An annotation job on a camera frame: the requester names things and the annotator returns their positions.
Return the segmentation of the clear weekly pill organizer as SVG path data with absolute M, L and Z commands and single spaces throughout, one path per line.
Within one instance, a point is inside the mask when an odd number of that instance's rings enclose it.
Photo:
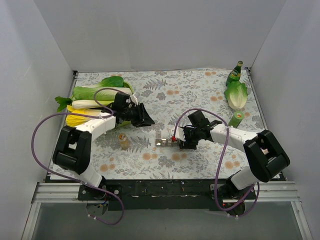
M 178 141 L 172 141 L 173 131 L 160 131 L 155 132 L 155 146 L 156 147 L 178 147 Z

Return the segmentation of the clear pill bottle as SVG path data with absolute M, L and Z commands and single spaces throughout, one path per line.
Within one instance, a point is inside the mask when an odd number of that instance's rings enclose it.
M 130 147 L 130 141 L 126 134 L 121 133 L 118 136 L 119 145 L 123 150 L 127 150 Z

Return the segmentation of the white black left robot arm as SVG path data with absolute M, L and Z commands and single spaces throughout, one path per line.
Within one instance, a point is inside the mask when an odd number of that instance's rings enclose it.
M 113 115 L 103 110 L 86 123 L 63 127 L 52 158 L 55 165 L 77 174 L 82 182 L 91 185 L 89 194 L 95 200 L 103 199 L 107 191 L 101 184 L 103 177 L 91 164 L 92 142 L 125 121 L 137 128 L 155 124 L 144 104 L 138 103 L 134 95 L 118 92 L 110 109 Z

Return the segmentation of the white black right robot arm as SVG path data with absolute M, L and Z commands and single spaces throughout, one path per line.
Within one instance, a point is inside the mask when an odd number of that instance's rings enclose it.
M 290 165 L 290 159 L 269 130 L 250 132 L 226 125 L 222 120 L 209 121 L 200 109 L 189 116 L 190 126 L 176 125 L 172 141 L 180 149 L 195 150 L 205 140 L 230 146 L 245 153 L 248 166 L 227 178 L 222 186 L 214 186 L 217 198 L 237 199 L 245 189 L 257 182 L 267 183 Z

